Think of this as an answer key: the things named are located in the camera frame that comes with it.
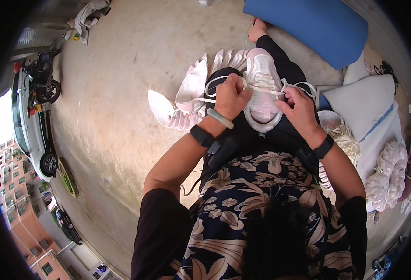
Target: black sleeve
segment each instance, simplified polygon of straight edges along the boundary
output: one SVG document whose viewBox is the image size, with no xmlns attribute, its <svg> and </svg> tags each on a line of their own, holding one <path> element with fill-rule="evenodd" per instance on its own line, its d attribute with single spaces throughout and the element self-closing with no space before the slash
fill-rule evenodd
<svg viewBox="0 0 411 280">
<path fill-rule="evenodd" d="M 364 279 L 367 251 L 366 200 L 363 197 L 355 196 L 345 202 L 338 211 L 343 217 L 347 229 L 351 259 L 357 271 L 356 274 L 359 279 Z"/>
<path fill-rule="evenodd" d="M 130 278 L 157 279 L 182 260 L 193 223 L 186 207 L 167 189 L 153 189 L 142 199 Z"/>
</svg>

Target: black wrist strap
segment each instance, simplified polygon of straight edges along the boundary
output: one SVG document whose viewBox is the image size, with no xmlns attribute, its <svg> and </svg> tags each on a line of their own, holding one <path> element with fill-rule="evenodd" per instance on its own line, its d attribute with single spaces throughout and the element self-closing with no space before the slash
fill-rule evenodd
<svg viewBox="0 0 411 280">
<path fill-rule="evenodd" d="M 319 148 L 314 149 L 313 154 L 319 160 L 322 160 L 324 156 L 330 151 L 331 147 L 333 146 L 333 138 L 327 134 L 324 142 L 319 146 Z"/>
<path fill-rule="evenodd" d="M 215 138 L 213 138 L 211 134 L 203 131 L 198 125 L 191 128 L 190 134 L 204 148 L 210 148 L 213 142 L 215 142 Z"/>
</svg>

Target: black pants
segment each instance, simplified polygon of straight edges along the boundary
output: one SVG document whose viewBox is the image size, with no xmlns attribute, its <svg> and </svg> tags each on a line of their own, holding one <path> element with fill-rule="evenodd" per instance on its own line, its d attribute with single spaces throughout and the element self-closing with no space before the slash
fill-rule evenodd
<svg viewBox="0 0 411 280">
<path fill-rule="evenodd" d="M 280 78 L 285 78 L 290 84 L 306 81 L 305 75 L 303 74 L 300 67 L 296 63 L 289 60 L 287 54 L 276 44 L 276 42 L 271 39 L 271 37 L 267 35 L 261 36 L 260 38 L 258 38 L 256 47 L 263 48 L 267 52 L 269 52 L 269 54 L 274 59 L 274 64 Z M 230 75 L 231 73 L 236 73 L 237 75 L 242 76 L 242 74 L 235 68 L 223 68 L 210 75 L 206 83 L 220 76 L 225 77 L 213 81 L 208 87 L 208 94 L 214 94 L 216 86 L 223 83 L 226 80 L 226 76 Z M 306 85 L 300 86 L 310 92 L 309 88 Z M 214 97 L 209 97 L 207 95 L 205 95 L 205 98 L 215 99 Z M 214 106 L 214 103 L 206 103 L 206 109 L 213 108 Z M 316 119 L 319 122 L 316 108 L 314 109 L 314 111 Z M 291 122 L 285 115 L 281 117 L 279 123 L 272 130 L 268 131 L 264 137 L 260 136 L 258 131 L 255 131 L 248 124 L 244 116 L 244 112 L 241 112 L 236 117 L 236 119 L 233 120 L 233 123 L 235 127 L 233 129 L 226 129 L 217 139 L 224 142 L 225 139 L 231 137 L 233 139 L 233 142 L 232 144 L 230 144 L 230 148 L 237 145 L 234 149 L 235 151 L 226 156 L 225 160 L 222 160 L 221 166 L 226 164 L 233 158 L 249 155 L 256 151 L 279 151 L 287 152 L 290 154 L 297 154 L 298 150 L 300 149 L 309 149 L 305 140 L 302 138 L 302 136 L 300 136 L 300 134 L 292 126 Z M 204 167 L 201 176 L 210 176 L 217 171 L 216 168 L 211 168 L 208 165 L 209 160 L 210 156 L 206 155 L 204 157 Z"/>
</svg>

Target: license plate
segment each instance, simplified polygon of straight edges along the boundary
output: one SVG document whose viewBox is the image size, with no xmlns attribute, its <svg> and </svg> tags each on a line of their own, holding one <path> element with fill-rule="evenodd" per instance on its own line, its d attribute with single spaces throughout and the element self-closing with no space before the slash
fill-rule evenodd
<svg viewBox="0 0 411 280">
<path fill-rule="evenodd" d="M 37 113 L 42 112 L 42 107 L 41 107 L 40 104 L 35 104 L 35 105 L 34 105 L 34 109 L 35 109 L 35 111 L 36 111 Z"/>
<path fill-rule="evenodd" d="M 51 103 L 50 102 L 45 102 L 45 103 L 42 103 L 41 105 L 42 105 L 42 110 L 43 111 L 50 111 L 51 110 Z"/>
</svg>

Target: shoelace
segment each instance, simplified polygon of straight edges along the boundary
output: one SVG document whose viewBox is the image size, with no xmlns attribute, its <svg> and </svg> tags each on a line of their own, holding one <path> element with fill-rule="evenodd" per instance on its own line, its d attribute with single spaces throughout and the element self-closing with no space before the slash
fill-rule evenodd
<svg viewBox="0 0 411 280">
<path fill-rule="evenodd" d="M 252 88 L 252 89 L 254 89 L 254 90 L 257 89 L 257 90 L 261 91 L 261 90 L 262 90 L 261 88 L 267 87 L 269 93 L 276 95 L 276 96 L 277 96 L 277 99 L 278 99 L 278 96 L 279 96 L 279 95 L 285 94 L 285 88 L 286 88 L 286 87 L 298 87 L 298 84 L 305 84 L 305 85 L 307 85 L 307 86 L 310 88 L 310 90 L 311 90 L 312 93 L 307 92 L 307 91 L 304 90 L 304 88 L 302 88 L 302 87 L 298 87 L 298 88 L 300 88 L 301 90 L 303 90 L 303 92 L 306 92 L 311 98 L 314 98 L 314 97 L 316 96 L 316 90 L 314 89 L 314 87 L 313 87 L 310 83 L 308 83 L 308 82 L 306 82 L 306 81 L 300 81 L 300 82 L 295 83 L 294 85 L 292 85 L 292 84 L 288 83 L 285 78 L 283 78 L 283 79 L 281 79 L 281 83 L 283 84 L 283 86 L 282 86 L 282 88 L 281 88 L 281 91 L 276 91 L 277 87 L 275 86 L 275 81 L 274 81 L 274 79 L 273 79 L 273 77 L 272 77 L 271 75 L 268 75 L 268 74 L 259 74 L 259 73 L 257 73 L 256 75 L 257 75 L 257 76 L 255 77 L 255 81 L 256 81 L 256 82 L 255 82 L 253 85 L 248 84 L 247 81 L 246 81 L 246 79 L 243 78 L 243 77 L 241 77 L 245 89 L 248 88 L 248 87 L 250 87 L 250 88 Z M 212 82 L 214 82 L 214 81 L 216 81 L 216 80 L 219 80 L 219 79 L 222 79 L 222 78 L 227 78 L 227 77 L 228 77 L 228 76 L 219 76 L 219 77 L 216 77 L 216 78 L 212 79 L 211 81 L 209 81 L 209 82 L 205 85 L 205 90 L 204 90 L 205 95 L 207 95 L 207 96 L 209 96 L 209 97 L 215 97 L 215 96 L 216 96 L 216 92 L 215 92 L 214 94 L 208 94 L 208 91 L 211 90 L 211 89 L 216 88 L 217 86 L 216 86 L 216 87 L 211 87 L 211 88 L 208 88 L 208 87 L 210 86 L 210 84 L 211 84 Z M 194 100 L 200 100 L 200 101 L 209 102 L 209 103 L 216 103 L 216 100 L 207 99 L 207 98 L 200 98 L 200 97 L 197 97 L 197 98 L 195 98 Z M 176 109 L 176 110 L 173 112 L 173 115 L 172 115 L 172 116 L 175 115 L 176 111 L 179 111 L 179 109 Z"/>
<path fill-rule="evenodd" d="M 274 78 L 269 74 L 256 73 L 254 80 L 253 85 L 247 84 L 247 86 L 255 91 L 262 91 L 263 88 L 267 88 L 269 93 L 276 95 L 276 99 L 279 95 L 284 94 L 284 92 L 277 91 Z"/>
</svg>

